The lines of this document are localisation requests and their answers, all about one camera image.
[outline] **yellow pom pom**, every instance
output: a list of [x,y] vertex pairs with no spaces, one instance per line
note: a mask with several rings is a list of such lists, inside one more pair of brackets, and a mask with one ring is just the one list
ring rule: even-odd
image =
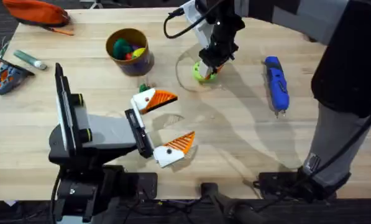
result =
[[133,57],[140,57],[144,51],[145,51],[144,47],[133,51]]

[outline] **black cable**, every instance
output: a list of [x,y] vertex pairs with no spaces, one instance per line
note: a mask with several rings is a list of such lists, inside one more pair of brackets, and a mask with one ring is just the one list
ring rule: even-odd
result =
[[127,211],[127,215],[126,217],[124,218],[123,220],[123,223],[122,224],[126,224],[126,221],[127,219],[129,218],[131,212],[133,211],[133,209],[140,203],[140,201],[138,200],[137,203],[135,203],[133,206],[131,206],[131,208],[129,208],[129,210]]
[[297,181],[293,186],[289,188],[288,191],[284,192],[280,197],[278,197],[276,200],[273,202],[267,203],[266,205],[260,207],[259,209],[256,210],[257,213],[262,212],[263,210],[267,209],[268,207],[277,204],[278,202],[281,202],[288,196],[288,192],[292,189],[295,189],[299,185],[309,181],[312,179],[316,174],[322,172],[324,169],[328,168],[333,162],[336,162],[338,158],[340,158],[342,155],[344,155],[353,144],[355,144],[359,138],[371,127],[371,115],[369,118],[365,121],[365,123],[360,127],[360,129],[349,139],[347,143],[344,144],[344,146],[340,149],[338,153],[336,153],[333,157],[330,158],[325,164],[323,164],[321,167],[318,169],[314,170],[312,173],[310,173],[309,176],[305,177],[304,179],[301,179]]
[[60,183],[62,174],[63,174],[63,168],[60,167],[57,177],[55,178],[53,190],[51,192],[51,199],[50,199],[50,221],[52,224],[56,224],[55,217],[54,217],[55,195],[57,194],[58,184]]
[[10,219],[10,220],[0,220],[0,223],[16,223],[16,222],[24,222],[26,220],[30,220],[31,218],[37,217],[40,213],[47,211],[48,207],[45,207],[37,212],[34,212],[33,214],[25,217],[23,216],[22,218],[15,218],[15,219]]
[[21,206],[21,212],[22,212],[22,224],[25,224],[25,205]]
[[190,31],[192,28],[194,28],[196,25],[198,25],[200,22],[202,22],[203,19],[206,18],[206,16],[213,10],[215,9],[220,3],[222,3],[223,1],[225,0],[220,0],[218,1],[216,4],[214,4],[205,14],[203,14],[198,20],[196,20],[194,23],[192,23],[190,26],[188,26],[187,28],[183,29],[181,32],[175,34],[175,35],[168,35],[167,34],[167,29],[166,29],[166,26],[167,26],[167,22],[170,20],[170,19],[173,19],[174,17],[176,16],[181,16],[184,14],[184,9],[182,8],[178,8],[176,10],[174,10],[173,12],[169,13],[168,14],[168,17],[165,19],[165,22],[163,23],[163,33],[165,34],[165,36],[169,39],[175,39],[179,36],[182,36],[183,34],[185,34],[186,32]]
[[132,211],[134,213],[137,213],[139,215],[144,215],[144,216],[167,216],[167,215],[171,215],[171,214],[174,214],[174,213],[177,213],[177,212],[183,212],[183,213],[187,213],[189,214],[190,212],[189,211],[186,211],[186,209],[190,209],[192,208],[193,206],[195,206],[196,204],[200,203],[202,200],[204,199],[204,197],[201,197],[197,200],[195,200],[194,202],[190,203],[189,205],[184,205],[184,207],[178,207],[172,203],[166,203],[166,206],[168,207],[172,207],[173,210],[169,211],[169,212],[165,212],[165,213],[145,213],[145,212],[141,212],[139,210],[136,210],[136,209],[132,209]]
[[195,224],[187,213],[185,214],[185,217],[190,224]]

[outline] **blue tool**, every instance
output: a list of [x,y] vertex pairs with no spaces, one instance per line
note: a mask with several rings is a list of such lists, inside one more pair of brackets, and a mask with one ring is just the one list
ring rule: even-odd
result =
[[9,62],[0,67],[0,95],[4,95],[19,86],[32,72]]
[[276,111],[275,114],[277,117],[279,112],[285,115],[286,110],[289,108],[289,94],[282,66],[278,57],[275,56],[267,57],[264,64],[267,68],[268,85],[271,91],[272,105]]

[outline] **cable connector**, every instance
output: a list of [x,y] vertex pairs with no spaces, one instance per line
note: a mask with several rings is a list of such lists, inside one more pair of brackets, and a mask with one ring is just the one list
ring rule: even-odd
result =
[[177,16],[182,16],[184,14],[184,9],[183,8],[178,8],[174,10],[173,12],[168,13],[168,19],[173,19],[174,17]]

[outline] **orange gripper pad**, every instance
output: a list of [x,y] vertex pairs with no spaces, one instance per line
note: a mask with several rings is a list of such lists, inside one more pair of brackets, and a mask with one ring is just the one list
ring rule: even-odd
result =
[[142,109],[140,112],[141,112],[141,114],[146,114],[149,111],[152,111],[156,108],[159,108],[159,107],[164,106],[168,103],[176,101],[177,99],[178,99],[178,97],[175,94],[170,93],[169,91],[156,90],[152,99],[150,99],[147,107]]
[[179,138],[172,140],[171,142],[164,144],[164,146],[181,150],[184,152],[184,154],[186,154],[190,150],[194,138],[195,132],[192,131],[184,136],[181,136]]

